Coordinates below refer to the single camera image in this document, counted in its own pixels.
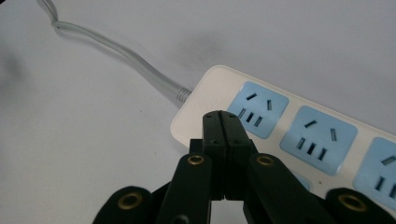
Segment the blue power outlet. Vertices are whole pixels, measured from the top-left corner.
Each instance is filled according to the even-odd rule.
[[[325,174],[335,175],[357,132],[354,126],[340,119],[302,106],[280,147]]]
[[[246,82],[228,111],[241,119],[245,129],[268,138],[285,111],[289,99],[253,82]]]
[[[353,186],[396,211],[396,143],[375,138],[361,163]]]

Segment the brass ring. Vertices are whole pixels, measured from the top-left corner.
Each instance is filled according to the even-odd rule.
[[[338,200],[341,204],[350,210],[356,212],[365,212],[367,210],[367,205],[358,197],[351,194],[341,194],[338,196]]]
[[[133,202],[128,202],[128,199],[134,198]],[[137,192],[131,192],[128,194],[124,194],[122,197],[119,198],[119,202],[118,202],[118,206],[120,209],[122,210],[130,210],[130,209],[134,209],[137,206],[139,206],[139,204],[141,204],[143,201],[143,197],[142,195]]]
[[[187,161],[189,162],[189,164],[191,165],[199,165],[204,163],[205,159],[202,156],[190,156]]]
[[[274,160],[268,156],[260,156],[256,161],[261,165],[274,165]]]

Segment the cable strain relief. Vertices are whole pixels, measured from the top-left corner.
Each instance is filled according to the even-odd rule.
[[[189,98],[191,94],[191,91],[181,88],[178,90],[177,92],[177,99],[181,102],[181,103],[185,103],[187,101],[187,99]]]

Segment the power strip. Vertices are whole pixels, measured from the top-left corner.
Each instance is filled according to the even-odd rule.
[[[214,110],[238,116],[257,149],[280,158],[319,197],[356,189],[396,217],[396,136],[222,65],[179,110],[172,135],[188,147]]]

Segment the gray cable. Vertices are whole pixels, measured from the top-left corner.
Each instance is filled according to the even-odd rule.
[[[173,80],[166,77],[146,60],[144,60],[140,55],[134,51],[127,49],[114,41],[106,38],[103,35],[99,35],[96,32],[90,31],[84,27],[75,25],[73,23],[58,21],[58,15],[56,13],[55,5],[50,0],[38,0],[40,5],[49,15],[51,19],[51,25],[55,28],[67,29],[77,32],[81,35],[85,35],[93,40],[96,40],[102,45],[105,45],[116,52],[120,53],[122,56],[130,60],[133,68],[142,75],[149,83],[156,86],[157,88],[162,88],[165,91],[170,92],[174,97],[176,97],[180,102],[186,102],[187,98],[190,96],[191,91],[181,87],[176,84]]]

